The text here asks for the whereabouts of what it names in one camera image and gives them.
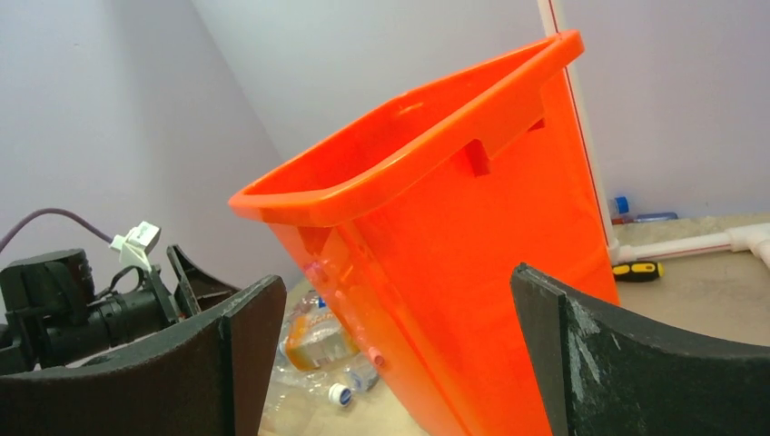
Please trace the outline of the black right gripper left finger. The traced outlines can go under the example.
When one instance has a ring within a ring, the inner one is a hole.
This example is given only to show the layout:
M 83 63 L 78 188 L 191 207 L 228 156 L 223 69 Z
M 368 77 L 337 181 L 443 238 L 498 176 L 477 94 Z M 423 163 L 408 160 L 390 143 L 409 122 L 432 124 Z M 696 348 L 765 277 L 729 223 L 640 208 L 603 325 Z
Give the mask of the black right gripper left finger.
M 255 435 L 287 291 L 268 275 L 93 364 L 7 375 L 4 435 Z

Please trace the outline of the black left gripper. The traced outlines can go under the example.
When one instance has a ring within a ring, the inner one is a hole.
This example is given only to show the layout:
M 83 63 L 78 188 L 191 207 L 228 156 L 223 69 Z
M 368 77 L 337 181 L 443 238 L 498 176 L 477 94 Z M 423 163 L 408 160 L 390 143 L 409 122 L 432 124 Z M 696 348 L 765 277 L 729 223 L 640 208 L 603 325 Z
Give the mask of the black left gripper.
M 184 318 L 190 318 L 241 290 L 200 269 L 178 244 L 169 245 L 166 254 L 177 277 L 173 295 L 163 284 L 159 265 L 152 265 L 149 271 L 132 266 L 118 272 L 90 305 L 97 325 L 106 332 L 109 346 L 127 344 L 163 330 L 180 321 L 180 312 Z M 124 293 L 116 291 L 115 285 L 130 271 L 137 271 L 135 288 Z

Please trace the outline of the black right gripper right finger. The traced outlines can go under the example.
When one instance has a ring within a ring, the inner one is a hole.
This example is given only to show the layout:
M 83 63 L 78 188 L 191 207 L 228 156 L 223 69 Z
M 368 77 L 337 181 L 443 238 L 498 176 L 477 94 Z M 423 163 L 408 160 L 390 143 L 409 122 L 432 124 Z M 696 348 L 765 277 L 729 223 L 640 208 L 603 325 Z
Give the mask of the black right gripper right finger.
M 527 265 L 510 278 L 554 435 L 766 435 L 769 350 L 690 332 Z

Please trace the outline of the orange label clear bottle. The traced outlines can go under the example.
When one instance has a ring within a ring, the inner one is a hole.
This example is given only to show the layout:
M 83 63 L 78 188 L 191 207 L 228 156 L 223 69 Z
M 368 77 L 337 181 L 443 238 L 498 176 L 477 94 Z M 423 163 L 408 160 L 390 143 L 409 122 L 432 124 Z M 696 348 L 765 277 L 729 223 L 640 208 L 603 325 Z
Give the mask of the orange label clear bottle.
M 308 292 L 288 312 L 280 351 L 296 370 L 311 372 L 360 349 L 319 294 Z

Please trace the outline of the orange plastic bin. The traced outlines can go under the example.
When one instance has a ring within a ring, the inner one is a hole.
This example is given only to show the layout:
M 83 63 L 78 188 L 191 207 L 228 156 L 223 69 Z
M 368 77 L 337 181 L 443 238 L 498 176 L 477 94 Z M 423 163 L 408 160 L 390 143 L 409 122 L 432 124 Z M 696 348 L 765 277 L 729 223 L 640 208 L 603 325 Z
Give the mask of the orange plastic bin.
M 618 303 L 561 32 L 401 94 L 229 201 L 266 223 L 432 435 L 548 435 L 510 288 Z

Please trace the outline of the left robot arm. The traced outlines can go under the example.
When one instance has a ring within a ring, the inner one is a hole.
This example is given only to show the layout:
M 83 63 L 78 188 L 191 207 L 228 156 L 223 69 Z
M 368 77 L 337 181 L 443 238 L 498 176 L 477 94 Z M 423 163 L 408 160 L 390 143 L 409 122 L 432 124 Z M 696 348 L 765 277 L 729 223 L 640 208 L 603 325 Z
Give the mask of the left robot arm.
M 116 289 L 128 267 L 97 292 L 83 249 L 10 263 L 1 271 L 1 373 L 80 361 L 189 319 L 239 291 L 201 270 L 179 245 L 168 246 L 166 254 L 178 280 L 173 291 L 154 265 L 136 269 L 137 284 L 129 292 Z

